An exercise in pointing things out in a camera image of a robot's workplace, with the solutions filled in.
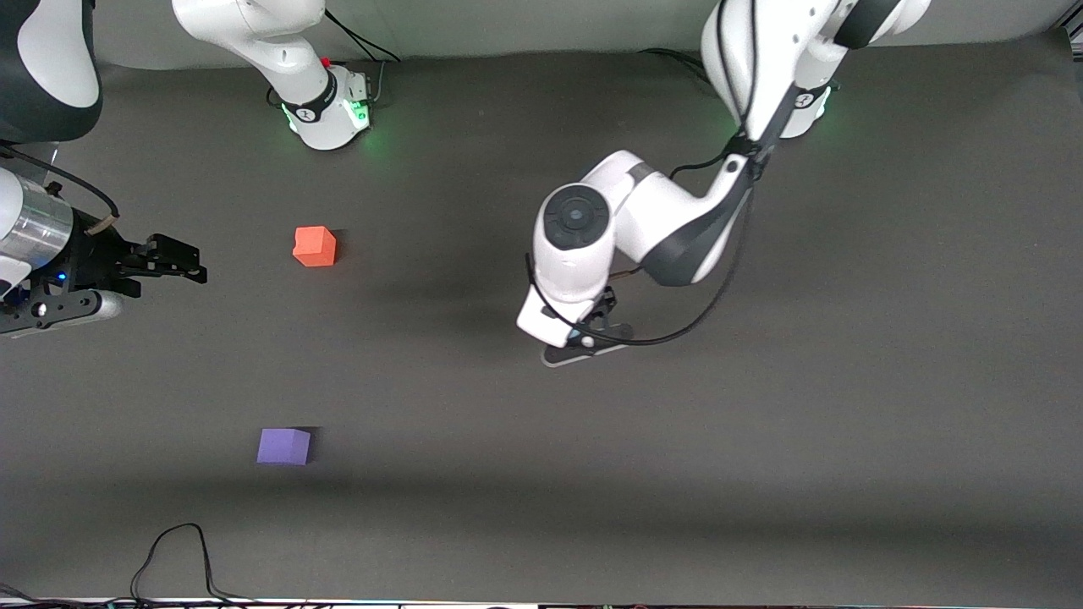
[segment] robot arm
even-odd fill
[[[298,36],[324,10],[324,0],[173,0],[181,26],[256,66],[282,98],[290,129],[322,151],[367,129],[370,113],[364,75],[324,65]]]
[[[534,228],[532,285],[517,322],[550,346],[546,363],[636,345],[627,326],[619,327],[622,336],[591,332],[596,321],[608,324],[615,304],[606,287],[613,249],[660,285],[703,280],[774,146],[815,119],[847,50],[913,25],[928,2],[723,0],[716,7],[703,30],[703,62],[740,132],[702,197],[622,151],[546,198]]]
[[[69,206],[58,184],[17,173],[51,170],[100,193],[14,146],[74,140],[97,121],[92,9],[93,0],[0,2],[0,335],[115,316],[119,295],[140,296],[135,276],[207,281],[198,249],[164,235],[127,242],[112,228],[115,207],[103,222]]]

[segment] dark gray mat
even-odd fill
[[[118,594],[196,520],[220,585],[260,596],[1083,604],[1067,40],[874,49],[839,78],[702,331],[551,371],[513,325],[532,219],[612,151],[717,152],[732,121],[678,65],[392,65],[375,130],[329,154],[256,70],[108,74],[60,160],[211,283],[0,346],[2,579]],[[290,257],[311,223],[344,231],[336,267]],[[619,318],[671,329],[717,278],[628,280]],[[322,427],[316,463],[257,467],[276,426]],[[194,536],[160,560],[147,594],[199,593]]]

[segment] green led light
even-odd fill
[[[368,112],[365,107],[365,102],[348,102],[342,100],[342,106],[347,109],[350,116],[350,121],[358,130],[368,128]]]

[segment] cable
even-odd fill
[[[342,31],[344,31],[347,34],[347,36],[349,36],[350,38],[353,38],[353,41],[356,42],[358,47],[362,47],[364,49],[364,44],[368,44],[369,47],[373,47],[373,48],[375,48],[375,49],[377,49],[379,51],[384,52],[389,57],[391,57],[392,60],[394,60],[396,62],[401,62],[402,61],[401,59],[399,59],[399,55],[392,53],[391,51],[388,51],[383,47],[380,47],[376,42],[373,42],[371,40],[366,39],[364,36],[360,35],[356,31],[354,31],[354,30],[350,29],[349,27],[344,26],[342,24],[342,22],[338,21],[338,18],[334,14],[331,14],[330,11],[324,11],[324,14],[327,15],[327,18],[330,20],[330,22],[332,24],[339,26],[342,29]],[[370,57],[373,56],[371,53],[367,49],[365,50],[365,52],[368,53]]]
[[[557,309],[552,304],[549,303],[549,300],[545,297],[545,295],[542,294],[542,288],[538,287],[537,277],[535,276],[534,272],[534,261],[531,259],[530,254],[526,255],[526,276],[531,282],[531,287],[533,287],[537,291],[538,297],[542,298],[542,303],[545,304],[546,308],[550,312],[552,312],[552,314],[556,315],[558,320],[564,322],[572,329],[577,331],[579,334],[583,334],[584,336],[589,336],[591,338],[597,338],[601,340],[608,340],[615,345],[624,345],[626,347],[653,347],[655,345],[669,342],[670,340],[676,340],[684,336],[686,334],[692,332],[693,329],[696,328],[696,326],[703,323],[703,320],[707,319],[707,315],[709,315],[710,312],[715,310],[715,307],[718,306],[718,302],[721,301],[722,296],[730,288],[730,284],[733,283],[733,277],[736,275],[738,267],[741,264],[741,255],[744,251],[744,245],[745,242],[747,241],[748,222],[749,219],[752,218],[752,203],[753,203],[752,195],[749,195],[748,202],[745,205],[746,209],[744,209],[745,217],[744,220],[741,222],[741,239],[738,241],[738,245],[733,250],[733,262],[730,264],[729,270],[726,272],[726,276],[722,278],[722,284],[718,287],[718,290],[715,291],[715,296],[712,297],[709,302],[707,302],[707,306],[703,309],[703,312],[701,312],[694,320],[692,320],[691,323],[678,329],[677,332],[667,334],[665,336],[660,336],[657,338],[644,338],[638,340],[617,338],[615,336],[609,336],[606,334],[596,332],[591,329],[590,326],[587,324],[569,321],[566,318],[564,318],[564,315],[561,315],[560,312],[557,311]]]
[[[748,114],[752,112],[752,105],[756,99],[756,86],[759,83],[759,35],[756,27],[756,0],[749,0],[748,5],[751,13],[749,28],[752,31],[752,88],[748,90],[748,104],[743,109],[741,103],[738,101],[736,88],[733,87],[733,79],[730,76],[729,65],[726,61],[726,51],[722,49],[722,9],[726,7],[726,0],[722,0],[718,4],[718,11],[715,13],[715,42],[718,48],[718,59],[722,65],[722,74],[726,75],[726,88],[730,93],[730,99],[733,100],[733,107],[738,112],[738,134],[745,138],[748,137]],[[729,143],[727,142],[722,152],[709,160],[675,167],[669,172],[669,179],[673,180],[681,171],[714,167],[729,156],[730,152]]]
[[[387,66],[388,62],[380,62],[380,76],[376,78],[376,95],[373,96],[374,104],[380,100],[380,93],[383,93],[383,68]]]
[[[715,158],[712,158],[710,160],[705,160],[703,163],[692,163],[692,164],[689,164],[689,165],[680,165],[678,167],[675,167],[674,170],[669,172],[669,179],[673,180],[674,177],[677,176],[678,173],[680,173],[681,171],[689,171],[689,170],[696,170],[696,169],[706,169],[706,168],[708,168],[708,167],[710,167],[713,165],[717,165],[718,161],[722,160],[723,158],[726,158],[729,155],[730,155],[730,148],[729,148],[729,146],[727,146],[727,147],[722,148],[722,152],[718,153],[718,156],[716,156]]]
[[[82,178],[74,173],[68,173],[67,171],[64,171],[60,167],[55,167],[49,163],[45,163],[44,160],[37,159],[28,154],[24,154],[19,151],[16,151],[15,148],[11,147],[11,145],[9,145],[8,142],[0,142],[0,148],[3,148],[8,154],[14,156],[15,158],[25,160],[26,163],[40,167],[41,169],[44,169],[47,171],[52,171],[53,173],[56,173],[61,178],[68,179],[75,182],[76,184],[79,184],[83,189],[90,191],[97,198],[102,199],[105,203],[105,205],[109,207],[109,216],[103,218],[96,224],[87,229],[88,235],[96,235],[97,233],[112,226],[114,222],[120,219],[120,210],[117,209],[117,204],[114,203],[112,198],[109,198],[109,195],[103,193],[94,184],[91,184],[90,182],[83,180]]]
[[[707,73],[704,70],[703,62],[693,57],[692,55],[689,55],[688,53],[681,53],[680,51],[674,51],[671,49],[661,49],[661,48],[643,49],[642,51],[639,52],[648,53],[651,55],[671,57],[676,60],[678,63],[680,63],[682,66],[684,66],[689,72],[691,72],[693,76],[695,76],[703,82],[710,85],[710,79],[707,78]]]
[[[224,592],[220,587],[214,585],[214,575],[210,567],[210,553],[207,550],[207,539],[204,536],[203,528],[199,524],[196,524],[195,522],[183,522],[181,524],[170,527],[158,534],[158,536],[154,540],[154,543],[151,544],[151,549],[146,553],[146,560],[143,561],[143,566],[140,567],[138,571],[135,571],[134,575],[132,575],[132,581],[128,585],[128,593],[131,596],[131,598],[135,599],[136,602],[142,600],[142,597],[140,597],[139,595],[140,580],[143,578],[143,572],[146,571],[146,568],[151,566],[152,561],[154,561],[154,552],[158,548],[158,542],[160,542],[162,537],[165,537],[169,533],[172,533],[173,531],[178,529],[183,529],[185,527],[191,527],[195,529],[196,533],[199,534],[199,545],[203,548],[203,557],[204,557],[204,586],[207,588],[207,594],[213,596],[214,598],[218,598],[219,600],[223,600],[227,604],[232,602],[230,600],[230,597],[248,598],[246,596],[240,596],[237,594]]]

